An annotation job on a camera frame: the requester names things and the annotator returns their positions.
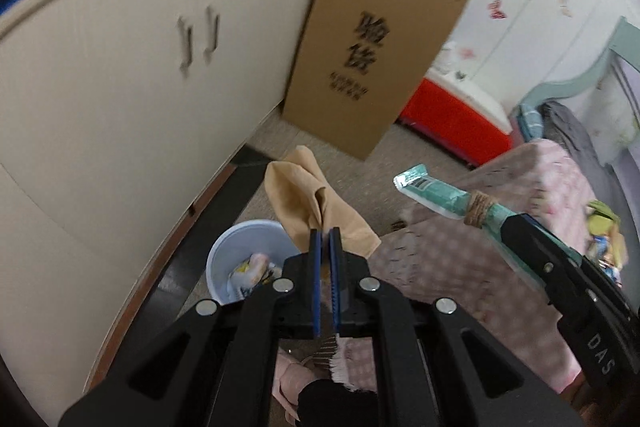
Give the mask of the teal snack packet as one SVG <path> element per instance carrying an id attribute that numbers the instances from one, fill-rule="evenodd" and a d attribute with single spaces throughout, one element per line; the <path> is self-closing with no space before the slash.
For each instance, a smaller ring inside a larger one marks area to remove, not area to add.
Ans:
<path id="1" fill-rule="evenodd" d="M 462 220 L 469 227 L 484 230 L 497 245 L 498 251 L 514 270 L 529 270 L 524 255 L 506 246 L 500 229 L 515 212 L 497 199 L 480 191 L 465 192 L 433 178 L 424 165 L 412 167 L 394 178 L 397 190 L 418 204 L 452 220 Z"/>

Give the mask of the beige paper bag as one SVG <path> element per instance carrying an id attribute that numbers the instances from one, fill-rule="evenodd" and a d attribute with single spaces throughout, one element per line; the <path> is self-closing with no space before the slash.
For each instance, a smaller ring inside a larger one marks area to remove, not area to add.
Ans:
<path id="1" fill-rule="evenodd" d="M 363 258 L 381 245 L 367 221 L 329 184 L 310 148 L 301 145 L 271 161 L 264 185 L 274 213 L 300 251 L 306 251 L 312 230 L 329 233 L 333 228 L 341 230 L 346 251 Z"/>

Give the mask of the red storage box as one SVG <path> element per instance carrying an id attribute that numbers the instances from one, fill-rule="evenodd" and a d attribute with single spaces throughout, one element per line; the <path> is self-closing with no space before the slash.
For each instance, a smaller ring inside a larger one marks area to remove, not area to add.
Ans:
<path id="1" fill-rule="evenodd" d="M 469 81 L 430 70 L 398 121 L 473 167 L 512 148 L 512 124 L 494 98 Z"/>

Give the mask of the grey folded quilt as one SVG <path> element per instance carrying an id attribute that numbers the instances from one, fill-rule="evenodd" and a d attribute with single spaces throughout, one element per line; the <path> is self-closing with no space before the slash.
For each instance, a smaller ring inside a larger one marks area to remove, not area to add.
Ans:
<path id="1" fill-rule="evenodd" d="M 586 128 L 568 107 L 557 101 L 541 104 L 538 112 L 542 119 L 542 137 L 562 146 L 588 180 L 597 199 L 616 210 L 613 173 L 600 164 Z"/>

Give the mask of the large cardboard box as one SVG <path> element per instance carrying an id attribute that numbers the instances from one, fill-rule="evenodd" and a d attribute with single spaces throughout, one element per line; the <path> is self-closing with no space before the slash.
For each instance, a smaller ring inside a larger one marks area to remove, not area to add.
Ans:
<path id="1" fill-rule="evenodd" d="M 420 86 L 469 0 L 314 0 L 283 118 L 358 159 Z"/>

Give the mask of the pink slipper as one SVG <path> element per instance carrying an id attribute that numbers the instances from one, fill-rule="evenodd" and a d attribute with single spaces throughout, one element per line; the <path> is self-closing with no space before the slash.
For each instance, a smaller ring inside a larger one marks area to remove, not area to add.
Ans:
<path id="1" fill-rule="evenodd" d="M 298 421 L 298 396 L 317 379 L 316 374 L 283 349 L 278 350 L 272 384 L 272 396 L 285 411 L 285 418 L 295 425 Z"/>

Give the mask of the light blue trash bin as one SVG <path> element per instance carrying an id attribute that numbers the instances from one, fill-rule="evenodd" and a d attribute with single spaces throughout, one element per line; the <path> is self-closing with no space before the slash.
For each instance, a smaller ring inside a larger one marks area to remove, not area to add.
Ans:
<path id="1" fill-rule="evenodd" d="M 278 269 L 286 259 L 299 254 L 278 221 L 250 220 L 233 225 L 210 248 L 205 269 L 210 297 L 221 305 L 243 298 L 231 283 L 232 272 L 254 254 L 264 254 Z"/>

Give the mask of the beige low cabinet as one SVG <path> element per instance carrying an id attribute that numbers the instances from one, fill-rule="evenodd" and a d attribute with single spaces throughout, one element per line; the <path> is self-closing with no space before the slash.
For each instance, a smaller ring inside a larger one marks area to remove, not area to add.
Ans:
<path id="1" fill-rule="evenodd" d="M 310 0 L 22 0 L 1 19 L 1 354 L 49 426 L 281 102 Z"/>

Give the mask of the green leaf plush wrapper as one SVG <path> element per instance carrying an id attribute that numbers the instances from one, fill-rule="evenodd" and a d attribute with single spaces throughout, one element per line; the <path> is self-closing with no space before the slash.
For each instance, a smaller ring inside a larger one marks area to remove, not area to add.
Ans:
<path id="1" fill-rule="evenodd" d="M 586 257 L 594 262 L 617 286 L 622 286 L 620 272 L 628 263 L 625 237 L 620 233 L 620 217 L 600 200 L 587 204 L 587 231 L 590 242 Z"/>

